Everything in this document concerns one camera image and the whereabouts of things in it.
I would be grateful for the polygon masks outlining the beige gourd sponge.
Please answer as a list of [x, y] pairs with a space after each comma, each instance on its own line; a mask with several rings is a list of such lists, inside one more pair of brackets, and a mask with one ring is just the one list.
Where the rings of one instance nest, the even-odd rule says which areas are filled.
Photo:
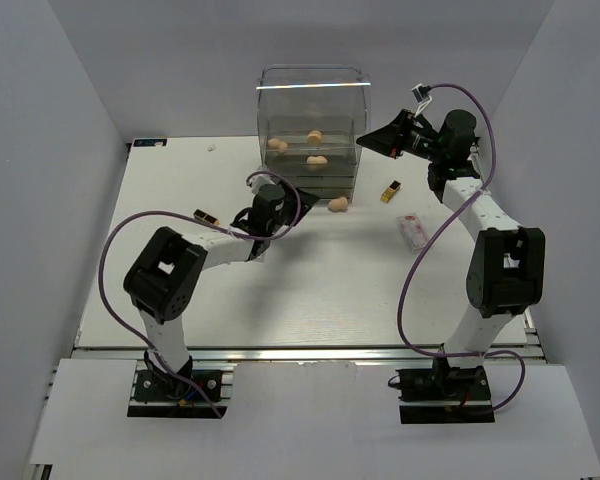
[[279, 138], [270, 138], [267, 141], [267, 152], [271, 155], [285, 155], [288, 151], [288, 143]]

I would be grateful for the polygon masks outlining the orange teardrop sponge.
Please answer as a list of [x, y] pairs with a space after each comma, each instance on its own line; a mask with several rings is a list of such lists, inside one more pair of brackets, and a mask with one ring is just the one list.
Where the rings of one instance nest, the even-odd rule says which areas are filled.
[[312, 130], [307, 134], [307, 144], [311, 146], [319, 146], [322, 144], [323, 134], [319, 130]]

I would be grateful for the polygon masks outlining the clear acrylic drawer organizer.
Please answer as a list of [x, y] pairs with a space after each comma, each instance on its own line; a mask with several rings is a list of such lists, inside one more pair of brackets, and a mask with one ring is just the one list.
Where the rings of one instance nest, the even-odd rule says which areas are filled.
[[322, 200], [353, 197], [368, 75], [346, 64], [273, 64], [256, 84], [262, 166]]

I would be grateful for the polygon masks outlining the pink packet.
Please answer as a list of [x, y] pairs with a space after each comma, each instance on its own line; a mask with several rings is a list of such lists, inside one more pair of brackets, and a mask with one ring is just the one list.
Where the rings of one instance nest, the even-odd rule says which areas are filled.
[[427, 245], [429, 237], [415, 213], [397, 217], [396, 225], [412, 252], [421, 251]]

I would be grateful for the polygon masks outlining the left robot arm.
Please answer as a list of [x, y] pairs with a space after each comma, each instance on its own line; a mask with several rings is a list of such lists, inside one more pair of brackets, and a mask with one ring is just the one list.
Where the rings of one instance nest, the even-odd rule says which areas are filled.
[[241, 210], [230, 227], [233, 236], [183, 236], [169, 227], [155, 231], [123, 281], [138, 310], [151, 343], [144, 361], [157, 387], [168, 398], [179, 399], [193, 389], [192, 359], [184, 339], [182, 315], [201, 273], [234, 262], [261, 257], [270, 238], [300, 220], [320, 200], [284, 183], [263, 184], [252, 205]]

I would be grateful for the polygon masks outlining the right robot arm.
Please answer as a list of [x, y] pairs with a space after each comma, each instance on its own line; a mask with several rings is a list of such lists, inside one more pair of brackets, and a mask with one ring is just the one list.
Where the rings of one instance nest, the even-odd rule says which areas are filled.
[[476, 118], [465, 110], [447, 113], [439, 129], [403, 110], [357, 140], [390, 158], [409, 153], [427, 160], [430, 190], [474, 241], [466, 275], [467, 310], [430, 368], [400, 372], [396, 386], [406, 402], [464, 400], [483, 384], [482, 364], [501, 330], [542, 296], [545, 235], [539, 228], [521, 226], [489, 195], [470, 160], [476, 126]]

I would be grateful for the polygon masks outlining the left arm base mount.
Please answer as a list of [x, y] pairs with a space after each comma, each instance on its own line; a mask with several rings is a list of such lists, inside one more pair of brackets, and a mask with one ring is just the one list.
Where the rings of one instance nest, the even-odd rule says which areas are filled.
[[127, 416], [154, 419], [221, 419], [231, 398], [233, 374], [221, 369], [194, 369], [191, 380], [213, 403], [218, 414], [195, 387], [187, 383], [178, 383], [176, 389], [171, 389], [170, 385], [148, 368], [138, 368], [130, 390]]

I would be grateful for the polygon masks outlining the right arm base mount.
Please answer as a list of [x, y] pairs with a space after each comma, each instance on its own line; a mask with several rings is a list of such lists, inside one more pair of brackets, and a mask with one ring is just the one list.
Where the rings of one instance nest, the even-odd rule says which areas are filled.
[[403, 425], [495, 422], [485, 369], [461, 369], [443, 377], [433, 368], [401, 369], [387, 386], [398, 393]]

